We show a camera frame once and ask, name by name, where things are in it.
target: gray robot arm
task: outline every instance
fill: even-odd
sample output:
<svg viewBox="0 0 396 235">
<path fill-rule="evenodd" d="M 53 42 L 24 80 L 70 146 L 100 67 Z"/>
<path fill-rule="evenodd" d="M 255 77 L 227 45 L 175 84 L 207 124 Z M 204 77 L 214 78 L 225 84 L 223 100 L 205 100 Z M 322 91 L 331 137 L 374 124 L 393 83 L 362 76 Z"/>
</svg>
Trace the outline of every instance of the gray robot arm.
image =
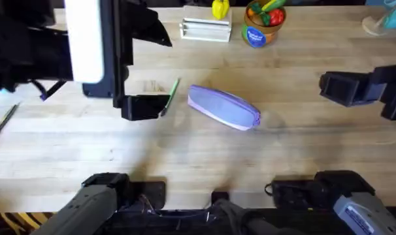
<svg viewBox="0 0 396 235">
<path fill-rule="evenodd" d="M 76 196 L 32 235 L 92 235 L 124 202 L 129 202 L 126 174 L 95 174 Z"/>
</svg>

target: can label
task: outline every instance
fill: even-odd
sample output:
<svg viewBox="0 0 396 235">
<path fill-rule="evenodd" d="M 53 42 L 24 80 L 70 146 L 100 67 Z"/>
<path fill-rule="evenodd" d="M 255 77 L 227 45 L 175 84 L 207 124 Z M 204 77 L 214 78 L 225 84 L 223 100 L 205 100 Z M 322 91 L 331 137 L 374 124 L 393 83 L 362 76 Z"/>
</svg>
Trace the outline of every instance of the can label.
<svg viewBox="0 0 396 235">
<path fill-rule="evenodd" d="M 262 47 L 266 43 L 266 36 L 252 26 L 248 26 L 246 36 L 250 46 Z"/>
</svg>

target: cable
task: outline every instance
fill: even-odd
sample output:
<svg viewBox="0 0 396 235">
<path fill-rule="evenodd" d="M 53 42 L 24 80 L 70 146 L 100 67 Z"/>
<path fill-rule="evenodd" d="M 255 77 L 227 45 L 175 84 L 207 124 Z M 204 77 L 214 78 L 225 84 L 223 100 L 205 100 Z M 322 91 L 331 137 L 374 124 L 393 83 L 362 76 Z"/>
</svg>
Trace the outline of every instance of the cable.
<svg viewBox="0 0 396 235">
<path fill-rule="evenodd" d="M 140 195 L 140 200 L 142 200 L 145 204 L 148 205 L 149 211 L 148 213 L 151 213 L 153 215 L 162 217 L 162 218 L 168 218 L 168 219 L 186 219 L 186 218 L 191 218 L 191 217 L 197 217 L 200 215 L 205 215 L 206 213 L 209 213 L 210 210 L 212 209 L 212 206 L 209 206 L 207 209 L 204 211 L 200 211 L 198 213 L 195 213 L 193 215 L 162 215 L 156 211 L 156 209 L 153 207 L 153 205 L 150 203 L 149 199 L 146 197 L 146 195 Z"/>
<path fill-rule="evenodd" d="M 271 193 L 271 192 L 268 192 L 268 190 L 266 190 L 266 188 L 271 187 L 271 186 L 272 186 L 272 184 L 271 184 L 271 183 L 268 183 L 268 184 L 265 185 L 265 188 L 264 188 L 265 193 L 266 193 L 268 196 L 272 196 L 272 193 Z"/>
</svg>

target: black cable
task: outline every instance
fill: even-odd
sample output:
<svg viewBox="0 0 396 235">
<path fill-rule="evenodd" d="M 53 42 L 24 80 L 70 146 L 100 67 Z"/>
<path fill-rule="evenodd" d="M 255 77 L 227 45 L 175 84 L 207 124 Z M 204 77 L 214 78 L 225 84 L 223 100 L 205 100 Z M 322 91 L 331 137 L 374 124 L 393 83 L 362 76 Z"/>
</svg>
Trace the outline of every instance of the black cable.
<svg viewBox="0 0 396 235">
<path fill-rule="evenodd" d="M 273 196 L 273 194 L 272 194 L 271 192 L 268 192 L 268 190 L 267 190 L 267 188 L 268 188 L 268 187 L 271 187 L 271 186 L 272 186 L 272 183 L 268 183 L 268 184 L 265 185 L 265 193 L 266 193 L 268 196 Z"/>
</svg>

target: yellow and black stripe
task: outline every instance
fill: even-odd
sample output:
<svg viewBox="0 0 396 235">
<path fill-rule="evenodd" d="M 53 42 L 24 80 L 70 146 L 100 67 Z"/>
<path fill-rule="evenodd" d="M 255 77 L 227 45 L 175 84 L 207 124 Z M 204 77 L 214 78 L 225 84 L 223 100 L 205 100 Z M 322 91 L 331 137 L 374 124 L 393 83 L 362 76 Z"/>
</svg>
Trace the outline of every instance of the yellow and black stripe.
<svg viewBox="0 0 396 235">
<path fill-rule="evenodd" d="M 43 223 L 53 216 L 53 213 L 1 213 L 3 220 L 16 235 L 26 235 L 38 229 Z"/>
</svg>

